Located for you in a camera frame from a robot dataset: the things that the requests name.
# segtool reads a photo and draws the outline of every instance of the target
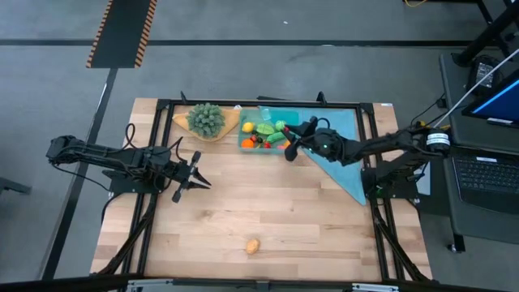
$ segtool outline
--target teal plastic tray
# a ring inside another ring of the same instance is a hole
[[[245,139],[251,138],[251,133],[245,133],[242,131],[242,126],[245,122],[254,123],[254,130],[256,127],[265,123],[275,129],[275,125],[277,121],[285,121],[289,125],[298,125],[299,124],[299,113],[293,110],[283,110],[283,109],[270,109],[268,111],[270,119],[264,120],[261,111],[259,109],[242,109],[240,112],[240,125],[239,125],[239,134],[238,134],[238,147],[240,150],[244,152],[254,152],[254,153],[270,153],[270,154],[282,154],[285,150],[278,149],[277,146],[283,145],[286,139],[279,140],[277,142],[272,143],[271,148],[256,148],[258,145],[254,143],[254,148],[242,148],[242,141]],[[258,134],[263,140],[267,139],[266,135]]]

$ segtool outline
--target white cable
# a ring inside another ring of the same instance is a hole
[[[440,123],[442,123],[445,118],[447,118],[460,104],[463,100],[466,99],[469,94],[471,94],[488,76],[492,75],[497,69],[499,69],[503,64],[508,62],[509,59],[511,59],[513,56],[515,56],[517,53],[519,53],[519,49],[517,49],[513,54],[509,55],[503,62],[501,62],[499,65],[497,65],[492,71],[488,72],[488,74],[485,75],[479,82],[476,83],[465,95],[435,124],[434,127],[437,127]]]

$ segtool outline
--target orange fruit toy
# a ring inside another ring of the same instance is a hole
[[[242,148],[254,148],[254,142],[250,139],[245,139],[242,141]]]

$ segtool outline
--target small orange object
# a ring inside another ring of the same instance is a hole
[[[249,240],[249,242],[247,243],[247,247],[245,248],[245,251],[247,252],[247,254],[253,255],[258,251],[258,249],[260,249],[260,241],[254,238],[252,240]]]
[[[242,148],[254,148],[254,142],[250,139],[245,139],[242,141]]]

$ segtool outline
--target desk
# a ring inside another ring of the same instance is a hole
[[[443,54],[440,56],[440,71],[447,104],[452,107],[465,94],[464,85],[469,75],[469,68],[459,67],[453,62],[450,54]],[[453,132],[453,146],[517,153],[518,129],[489,125],[484,119],[463,116],[460,110],[454,111],[449,118]],[[446,159],[431,165],[431,169],[435,170],[431,171],[434,183],[429,200],[432,208],[436,210],[429,208],[428,211],[432,211],[429,213],[436,213],[440,205],[448,206],[448,211],[443,211],[442,215],[450,217],[455,236],[467,235],[506,243],[519,243],[519,234],[512,231],[517,229],[519,216],[488,211],[461,201],[452,160]]]
[[[135,100],[130,122],[136,126],[137,147],[147,146],[156,104],[157,99]],[[176,105],[174,112],[190,108]],[[397,129],[390,104],[374,104],[374,110],[381,135]],[[205,143],[174,124],[169,144],[180,136],[184,136],[181,157],[202,152],[199,171],[212,189],[184,192],[179,204],[174,204],[174,182],[159,196],[145,276],[381,280],[369,206],[358,204],[309,157],[300,152],[290,163],[283,156],[240,152],[237,127],[222,140]],[[395,154],[386,153],[385,158]],[[104,268],[126,240],[135,197],[121,195],[107,208],[92,272]],[[405,200],[392,200],[392,210],[400,244],[430,277],[418,214]],[[257,253],[248,255],[244,248],[252,238],[261,245]],[[137,243],[131,271],[139,249]],[[385,251],[394,276],[387,244]]]

